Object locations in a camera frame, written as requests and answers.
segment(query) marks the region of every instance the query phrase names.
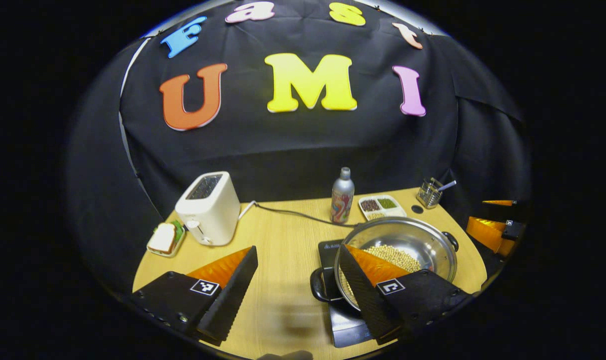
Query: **silver bottle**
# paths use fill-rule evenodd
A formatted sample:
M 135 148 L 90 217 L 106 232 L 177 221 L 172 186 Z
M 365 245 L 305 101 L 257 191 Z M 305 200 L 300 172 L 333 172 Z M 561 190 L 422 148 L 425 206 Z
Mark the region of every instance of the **silver bottle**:
M 332 221 L 345 223 L 349 218 L 351 202 L 354 199 L 354 182 L 351 180 L 348 167 L 341 169 L 341 177 L 337 178 L 332 187 Z

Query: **power cord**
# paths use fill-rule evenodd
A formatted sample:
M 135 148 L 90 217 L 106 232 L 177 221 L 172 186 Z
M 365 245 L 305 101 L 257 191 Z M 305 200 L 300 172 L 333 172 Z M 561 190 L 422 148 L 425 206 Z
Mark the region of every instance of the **power cord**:
M 321 223 L 326 223 L 326 224 L 330 224 L 330 225 L 335 225 L 335 226 L 342 226 L 344 228 L 355 228 L 357 226 L 359 226 L 359 223 L 356 223 L 354 225 L 348 225 L 346 223 L 334 223 L 334 222 L 330 222 L 330 221 L 325 221 L 323 219 L 319 219 L 319 218 L 315 218 L 313 216 L 309 216 L 307 214 L 303 214 L 302 212 L 296 212 L 296 211 L 291 211 L 291 210 L 279 210 L 279 209 L 270 209 L 269 207 L 264 207 L 263 205 L 259 205 L 257 202 L 252 201 L 246 208 L 245 210 L 241 213 L 241 216 L 243 216 L 245 214 L 245 212 L 247 212 L 247 210 L 252 206 L 252 204 L 256 205 L 258 208 L 264 209 L 264 210 L 269 210 L 271 212 L 275 212 L 275 213 L 283 213 L 283 214 L 293 214 L 293 215 L 299 215 L 301 217 L 305 217 L 308 219 L 312 219 L 315 221 L 320 221 Z

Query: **pot handle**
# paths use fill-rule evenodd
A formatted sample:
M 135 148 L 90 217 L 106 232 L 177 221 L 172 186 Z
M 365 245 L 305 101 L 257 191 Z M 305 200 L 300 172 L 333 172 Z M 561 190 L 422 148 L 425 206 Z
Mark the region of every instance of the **pot handle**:
M 328 298 L 325 295 L 325 287 L 323 286 L 323 281 L 321 280 L 321 275 L 323 274 L 323 268 L 315 269 L 312 272 L 312 275 L 309 276 L 309 285 L 312 288 L 312 295 L 319 301 L 324 303 L 329 303 L 332 299 Z
M 456 240 L 454 235 L 451 235 L 447 231 L 443 231 L 443 235 L 445 235 L 449 239 L 449 242 L 452 243 L 452 245 L 454 246 L 454 251 L 458 251 L 458 241 Z

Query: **metal cup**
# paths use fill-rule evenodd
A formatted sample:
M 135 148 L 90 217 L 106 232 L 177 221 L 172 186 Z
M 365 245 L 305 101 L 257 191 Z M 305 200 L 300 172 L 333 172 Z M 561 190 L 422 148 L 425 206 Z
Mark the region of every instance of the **metal cup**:
M 438 202 L 440 201 L 440 196 L 442 196 L 443 194 L 442 191 L 438 191 L 438 189 L 442 186 L 443 185 L 433 177 L 429 180 L 425 178 L 423 180 L 423 185 L 419 189 L 419 193 L 417 194 L 416 198 L 419 199 L 421 204 L 426 209 L 433 209 L 436 207 L 436 205 L 438 205 Z

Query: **tray of beans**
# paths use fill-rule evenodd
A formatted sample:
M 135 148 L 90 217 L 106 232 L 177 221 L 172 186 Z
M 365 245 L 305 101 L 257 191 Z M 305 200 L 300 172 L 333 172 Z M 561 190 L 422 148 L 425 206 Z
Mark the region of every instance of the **tray of beans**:
M 360 198 L 358 201 L 360 210 L 365 219 L 373 220 L 382 217 L 406 217 L 407 212 L 401 205 L 388 194 L 379 194 Z

